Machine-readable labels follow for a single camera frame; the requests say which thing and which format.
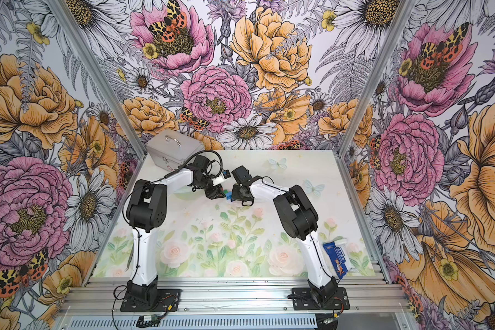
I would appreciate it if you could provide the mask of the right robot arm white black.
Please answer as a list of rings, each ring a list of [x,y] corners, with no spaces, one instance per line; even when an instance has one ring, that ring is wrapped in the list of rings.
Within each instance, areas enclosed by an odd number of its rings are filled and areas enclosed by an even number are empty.
[[[272,184],[261,176],[252,176],[240,166],[233,170],[235,184],[232,200],[251,206],[257,200],[274,203],[285,233],[297,241],[305,262],[310,294],[315,305],[327,309],[336,301],[338,279],[322,257],[318,239],[318,213],[299,185],[289,188]]]

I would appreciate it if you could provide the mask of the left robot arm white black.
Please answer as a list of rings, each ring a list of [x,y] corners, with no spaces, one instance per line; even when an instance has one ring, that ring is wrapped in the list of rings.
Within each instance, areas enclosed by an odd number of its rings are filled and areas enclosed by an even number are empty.
[[[152,312],[167,309],[160,305],[158,272],[156,269],[156,243],[161,225],[167,218],[167,202],[170,193],[183,187],[193,191],[202,190],[209,199],[225,197],[221,186],[230,178],[229,170],[217,151],[217,158],[210,160],[198,151],[174,171],[156,180],[138,180],[129,194],[123,214],[125,221],[134,230],[134,271],[126,284],[121,312]]]

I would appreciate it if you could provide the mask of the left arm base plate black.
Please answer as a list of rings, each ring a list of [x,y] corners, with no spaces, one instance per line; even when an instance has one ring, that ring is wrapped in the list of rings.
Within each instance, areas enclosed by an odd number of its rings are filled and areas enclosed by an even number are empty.
[[[165,312],[169,307],[176,312],[182,291],[179,289],[152,289],[143,293],[125,294],[120,311],[130,312]]]

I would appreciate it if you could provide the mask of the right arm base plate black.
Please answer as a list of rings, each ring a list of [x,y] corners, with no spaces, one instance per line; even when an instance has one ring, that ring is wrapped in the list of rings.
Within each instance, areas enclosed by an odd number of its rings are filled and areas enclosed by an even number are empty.
[[[309,287],[295,287],[291,289],[291,294],[288,295],[292,300],[293,308],[296,311],[307,310],[335,310],[336,312],[345,312],[351,309],[347,291],[343,287],[339,287],[333,298],[329,298],[324,304],[317,304],[312,298]]]

